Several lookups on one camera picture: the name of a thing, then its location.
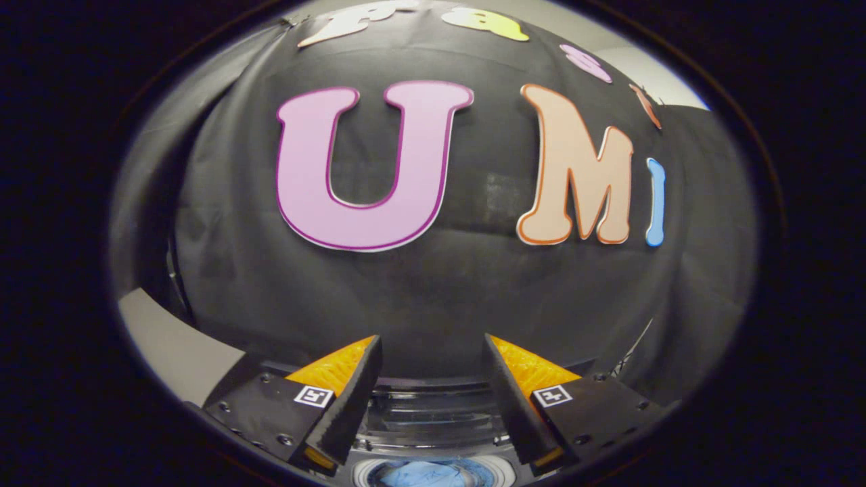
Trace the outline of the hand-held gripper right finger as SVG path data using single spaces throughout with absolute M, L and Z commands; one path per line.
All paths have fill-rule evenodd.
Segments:
M 608 374 L 578 375 L 493 335 L 484 337 L 482 369 L 516 455 L 533 472 L 594 467 L 667 416 Z

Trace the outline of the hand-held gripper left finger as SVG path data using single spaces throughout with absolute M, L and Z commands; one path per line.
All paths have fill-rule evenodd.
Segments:
M 371 335 L 293 373 L 244 355 L 204 401 L 204 412 L 284 463 L 335 472 L 346 463 L 382 368 Z

